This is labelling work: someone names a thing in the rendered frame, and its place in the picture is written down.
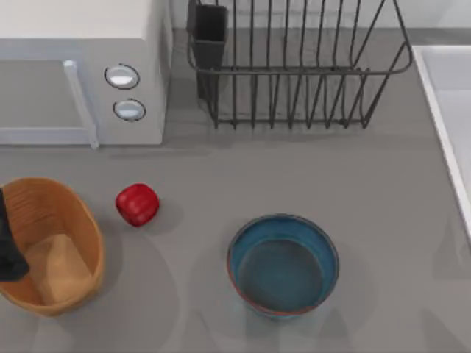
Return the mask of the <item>red apple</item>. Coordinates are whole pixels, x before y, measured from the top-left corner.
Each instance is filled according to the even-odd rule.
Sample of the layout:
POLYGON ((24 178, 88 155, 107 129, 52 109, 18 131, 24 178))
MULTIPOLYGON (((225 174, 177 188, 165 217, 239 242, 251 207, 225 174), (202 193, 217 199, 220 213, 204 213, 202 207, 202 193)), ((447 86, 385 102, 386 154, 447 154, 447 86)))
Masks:
POLYGON ((141 227, 150 222, 160 208, 156 192, 144 183, 135 183, 123 189, 115 199, 120 216, 131 226, 141 227))

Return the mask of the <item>black cutlery holder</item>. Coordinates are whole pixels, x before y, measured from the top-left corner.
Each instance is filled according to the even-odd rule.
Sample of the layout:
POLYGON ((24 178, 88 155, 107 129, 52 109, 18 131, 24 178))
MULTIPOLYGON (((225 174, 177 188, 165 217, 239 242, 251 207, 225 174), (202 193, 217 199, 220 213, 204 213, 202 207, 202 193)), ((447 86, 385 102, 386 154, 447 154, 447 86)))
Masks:
POLYGON ((227 21, 225 6, 188 0, 187 32, 198 69, 216 70, 222 66, 227 21))

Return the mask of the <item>pale microwave oven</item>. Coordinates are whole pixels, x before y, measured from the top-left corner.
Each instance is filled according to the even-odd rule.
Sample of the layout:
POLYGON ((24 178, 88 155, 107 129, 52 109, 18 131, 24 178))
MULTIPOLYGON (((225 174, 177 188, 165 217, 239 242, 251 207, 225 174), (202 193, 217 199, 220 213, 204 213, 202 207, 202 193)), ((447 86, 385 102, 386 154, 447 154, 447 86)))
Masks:
POLYGON ((0 0, 0 146, 91 146, 64 60, 77 62, 99 147, 160 144, 172 44, 169 0, 0 0), (106 82, 120 63, 138 71, 135 88, 106 82), (127 99, 145 106, 141 120, 115 115, 127 99))

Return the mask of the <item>small microwave knob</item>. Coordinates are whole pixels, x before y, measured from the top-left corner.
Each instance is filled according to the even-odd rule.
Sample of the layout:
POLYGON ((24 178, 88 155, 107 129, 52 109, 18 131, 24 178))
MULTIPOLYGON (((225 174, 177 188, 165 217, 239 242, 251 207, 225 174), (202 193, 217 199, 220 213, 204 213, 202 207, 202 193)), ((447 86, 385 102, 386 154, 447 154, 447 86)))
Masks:
POLYGON ((121 120, 139 121, 146 115, 146 108, 138 100, 127 99, 115 102, 113 112, 121 120))

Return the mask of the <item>blue bowl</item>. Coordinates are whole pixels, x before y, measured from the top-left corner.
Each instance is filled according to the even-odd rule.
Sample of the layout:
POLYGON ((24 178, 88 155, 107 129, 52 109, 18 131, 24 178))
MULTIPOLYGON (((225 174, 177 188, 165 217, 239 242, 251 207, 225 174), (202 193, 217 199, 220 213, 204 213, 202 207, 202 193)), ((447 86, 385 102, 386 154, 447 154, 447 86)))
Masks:
POLYGON ((255 313, 274 320, 320 307, 339 278, 339 253, 329 235, 299 215, 272 213, 243 225, 227 247, 227 274, 255 313))

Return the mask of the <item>wooden basket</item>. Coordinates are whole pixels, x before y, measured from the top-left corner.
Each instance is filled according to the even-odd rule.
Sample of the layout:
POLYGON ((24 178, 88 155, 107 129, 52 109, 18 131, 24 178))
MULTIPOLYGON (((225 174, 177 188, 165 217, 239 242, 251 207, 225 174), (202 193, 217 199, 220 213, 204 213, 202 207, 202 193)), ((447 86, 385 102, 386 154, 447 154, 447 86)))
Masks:
POLYGON ((31 313, 57 316, 95 295, 104 276, 105 248, 92 212, 69 186, 22 177, 0 187, 8 220, 29 273, 0 282, 0 294, 31 313))

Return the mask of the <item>large microwave knob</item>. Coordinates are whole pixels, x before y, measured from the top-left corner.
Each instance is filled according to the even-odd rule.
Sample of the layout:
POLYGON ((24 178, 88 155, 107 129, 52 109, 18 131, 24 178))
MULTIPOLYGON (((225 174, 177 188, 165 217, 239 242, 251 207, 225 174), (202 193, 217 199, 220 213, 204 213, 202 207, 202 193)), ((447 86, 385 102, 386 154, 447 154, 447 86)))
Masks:
POLYGON ((122 63, 106 68, 104 77, 111 87, 119 90, 131 90, 140 82, 138 71, 122 63))

